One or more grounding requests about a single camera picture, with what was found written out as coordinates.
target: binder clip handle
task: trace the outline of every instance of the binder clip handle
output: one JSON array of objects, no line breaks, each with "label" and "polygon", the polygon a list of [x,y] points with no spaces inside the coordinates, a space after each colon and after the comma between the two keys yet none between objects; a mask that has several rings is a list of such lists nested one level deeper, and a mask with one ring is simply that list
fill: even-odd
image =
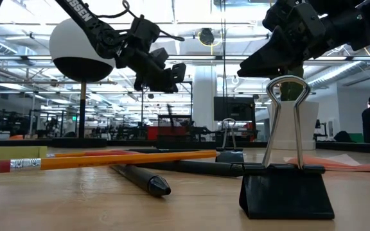
[{"label": "binder clip handle", "polygon": [[[236,142],[235,142],[235,134],[234,134],[234,126],[236,124],[236,121],[232,118],[227,118],[227,119],[224,119],[222,121],[222,127],[224,127],[224,123],[225,122],[228,122],[228,126],[229,126],[229,123],[230,122],[233,122],[232,126],[229,126],[229,129],[231,130],[231,135],[232,135],[232,142],[233,142],[233,145],[234,145],[234,150],[236,150]],[[225,127],[225,132],[224,132],[224,141],[222,143],[222,149],[225,150],[225,146],[226,146],[226,141],[227,141],[227,138],[228,138],[228,129]]]},{"label": "binder clip handle", "polygon": [[299,105],[303,103],[311,92],[310,86],[300,77],[293,75],[285,75],[274,78],[267,85],[267,94],[272,102],[275,104],[275,114],[274,120],[272,122],[272,130],[270,132],[270,138],[268,141],[267,149],[265,151],[265,156],[263,157],[262,164],[267,167],[269,164],[270,152],[272,151],[272,146],[274,144],[276,128],[278,127],[280,113],[281,113],[281,102],[277,99],[274,94],[274,87],[278,84],[285,82],[294,82],[301,84],[303,86],[303,91],[295,101],[294,105],[294,124],[295,124],[295,136],[296,136],[296,149],[297,149],[297,158],[298,158],[298,168],[302,169],[304,166],[303,154],[302,154],[302,137],[301,137],[301,123],[299,118]]}]

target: metal ferrule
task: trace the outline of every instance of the metal ferrule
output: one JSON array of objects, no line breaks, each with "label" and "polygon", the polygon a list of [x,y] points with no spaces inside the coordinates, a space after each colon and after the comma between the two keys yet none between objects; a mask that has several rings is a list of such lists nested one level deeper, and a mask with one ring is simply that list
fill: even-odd
[{"label": "metal ferrule", "polygon": [[41,158],[23,158],[11,160],[11,171],[41,170]]}]

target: white column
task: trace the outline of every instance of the white column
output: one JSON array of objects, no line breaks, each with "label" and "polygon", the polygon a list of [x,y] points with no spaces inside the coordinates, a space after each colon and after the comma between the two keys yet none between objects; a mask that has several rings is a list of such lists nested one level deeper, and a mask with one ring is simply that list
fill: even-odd
[{"label": "white column", "polygon": [[216,124],[213,121],[213,98],[216,96],[215,66],[197,66],[193,79],[193,113],[196,126],[213,131]]}]

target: workbench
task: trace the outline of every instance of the workbench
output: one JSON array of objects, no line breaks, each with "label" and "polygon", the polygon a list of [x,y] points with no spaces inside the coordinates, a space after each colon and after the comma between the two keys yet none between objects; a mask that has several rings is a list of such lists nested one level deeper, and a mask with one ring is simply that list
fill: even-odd
[{"label": "workbench", "polygon": [[[247,162],[259,162],[265,152],[244,150]],[[75,150],[49,149],[65,151]],[[343,153],[370,164],[370,153],[304,154]],[[294,156],[289,151],[272,154],[272,162]],[[370,173],[324,174],[336,215],[333,221],[281,221],[247,219],[238,204],[241,178],[155,172],[170,184],[169,196],[153,198],[109,167],[0,174],[0,230],[370,230]]]}]

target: ceiling pipe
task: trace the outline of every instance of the ceiling pipe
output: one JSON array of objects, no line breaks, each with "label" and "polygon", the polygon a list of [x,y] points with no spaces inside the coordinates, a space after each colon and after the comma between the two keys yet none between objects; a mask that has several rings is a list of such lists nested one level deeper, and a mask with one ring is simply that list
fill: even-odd
[{"label": "ceiling pipe", "polygon": [[[362,53],[365,52],[366,51],[362,49],[358,54],[361,55]],[[347,78],[348,76],[358,74],[361,71],[363,71],[364,68],[366,68],[367,66],[368,66],[367,62],[363,61],[351,62],[348,64],[327,68],[312,76],[305,75],[304,79],[312,88],[319,88],[327,86],[336,81],[342,80],[344,78]]]}]

